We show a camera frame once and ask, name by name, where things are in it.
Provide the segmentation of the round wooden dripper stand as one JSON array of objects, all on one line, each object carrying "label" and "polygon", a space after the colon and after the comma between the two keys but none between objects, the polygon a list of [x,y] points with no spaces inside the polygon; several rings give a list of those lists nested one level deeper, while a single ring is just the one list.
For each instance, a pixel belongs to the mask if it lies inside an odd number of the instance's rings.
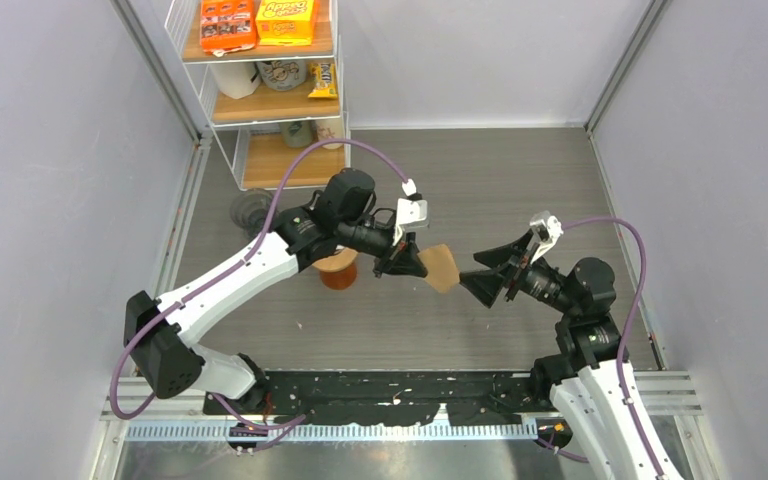
[{"label": "round wooden dripper stand", "polygon": [[353,266],[358,252],[348,247],[338,249],[333,255],[315,261],[312,266],[322,273],[338,273]]}]

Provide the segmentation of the brown paper filter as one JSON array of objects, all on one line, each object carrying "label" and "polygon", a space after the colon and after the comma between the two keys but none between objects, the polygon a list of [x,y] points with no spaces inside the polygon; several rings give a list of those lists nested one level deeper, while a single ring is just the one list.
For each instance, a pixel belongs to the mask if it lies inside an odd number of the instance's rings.
[{"label": "brown paper filter", "polygon": [[448,293],[460,282],[460,270],[451,249],[438,244],[419,252],[419,260],[427,270],[424,281],[440,294]]}]

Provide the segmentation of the amber glass jar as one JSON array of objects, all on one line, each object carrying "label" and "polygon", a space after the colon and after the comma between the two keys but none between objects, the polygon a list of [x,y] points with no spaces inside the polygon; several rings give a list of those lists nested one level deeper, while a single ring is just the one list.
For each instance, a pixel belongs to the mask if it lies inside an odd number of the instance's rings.
[{"label": "amber glass jar", "polygon": [[345,290],[351,287],[357,278],[357,266],[352,263],[339,271],[319,271],[322,283],[331,290]]}]

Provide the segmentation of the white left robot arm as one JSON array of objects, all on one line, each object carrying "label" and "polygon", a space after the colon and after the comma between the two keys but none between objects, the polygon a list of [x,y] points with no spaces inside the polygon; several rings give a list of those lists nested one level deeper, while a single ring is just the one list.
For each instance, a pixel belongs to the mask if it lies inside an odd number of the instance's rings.
[{"label": "white left robot arm", "polygon": [[360,170],[334,175],[311,200],[265,221],[257,236],[220,265],[158,298],[134,294],[126,303],[124,346],[152,390],[169,399],[193,388],[222,395],[240,412],[258,412],[267,398],[254,364],[201,346],[229,313],[267,288],[340,249],[374,257],[376,275],[423,278],[414,230],[428,223],[427,201],[413,182],[386,223],[375,219],[375,182]]}]

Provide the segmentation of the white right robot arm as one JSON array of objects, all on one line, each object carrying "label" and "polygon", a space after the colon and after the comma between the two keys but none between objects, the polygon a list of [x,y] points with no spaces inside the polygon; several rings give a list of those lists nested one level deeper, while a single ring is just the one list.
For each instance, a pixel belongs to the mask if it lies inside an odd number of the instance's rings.
[{"label": "white right robot arm", "polygon": [[550,239],[530,231],[475,253],[482,267],[461,273],[461,285],[486,307],[499,297],[511,301],[525,294],[560,312],[559,351],[534,362],[531,397],[562,415],[598,478],[681,478],[645,411],[624,336],[611,315],[612,267],[585,257],[562,274],[542,256]]}]

